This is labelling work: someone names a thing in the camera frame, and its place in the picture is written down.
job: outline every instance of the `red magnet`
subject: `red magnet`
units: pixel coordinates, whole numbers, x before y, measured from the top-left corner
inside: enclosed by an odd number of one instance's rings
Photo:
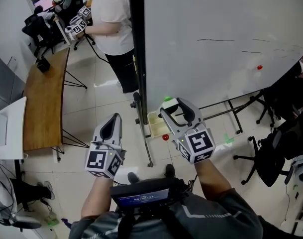
[[[163,139],[164,141],[168,141],[168,140],[169,140],[169,136],[168,136],[167,134],[164,134],[164,135],[162,136],[162,139]]]

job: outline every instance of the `marker line on whiteboard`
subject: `marker line on whiteboard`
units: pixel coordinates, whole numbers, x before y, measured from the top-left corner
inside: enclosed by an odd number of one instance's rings
[[[260,53],[260,54],[262,54],[262,52],[255,52],[255,51],[242,51],[242,52],[247,52],[247,53]]]
[[[217,39],[199,39],[197,41],[234,41],[234,40],[217,40]]]
[[[254,40],[254,41],[262,41],[262,42],[269,42],[267,40],[262,40],[262,39],[252,39],[252,40]]]

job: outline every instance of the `black pants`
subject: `black pants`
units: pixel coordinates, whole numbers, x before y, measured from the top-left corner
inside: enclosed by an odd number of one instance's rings
[[[10,180],[13,184],[16,202],[18,204],[23,202],[31,202],[41,198],[51,198],[51,192],[46,187],[32,186],[16,179]]]
[[[137,74],[132,58],[133,53],[134,50],[118,56],[105,54],[111,68],[122,86],[124,93],[138,90]]]
[[[278,229],[261,216],[259,216],[259,220],[263,227],[263,239],[303,239],[303,237],[298,237]]]

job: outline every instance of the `dark gray t-shirt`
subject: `dark gray t-shirt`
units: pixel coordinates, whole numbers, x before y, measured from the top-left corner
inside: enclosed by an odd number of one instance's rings
[[[231,189],[216,202],[189,193],[183,204],[170,207],[176,219],[195,239],[261,239],[262,225],[243,198]],[[119,213],[108,212],[96,220],[83,218],[72,225],[69,239],[117,239]],[[162,220],[154,219],[135,224],[130,239],[173,239]]]

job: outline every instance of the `wooden tabletop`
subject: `wooden tabletop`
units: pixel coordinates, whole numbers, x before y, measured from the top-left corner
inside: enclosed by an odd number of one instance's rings
[[[66,48],[47,58],[51,66],[45,73],[37,64],[30,69],[24,89],[24,151],[63,144],[62,103],[69,52]]]

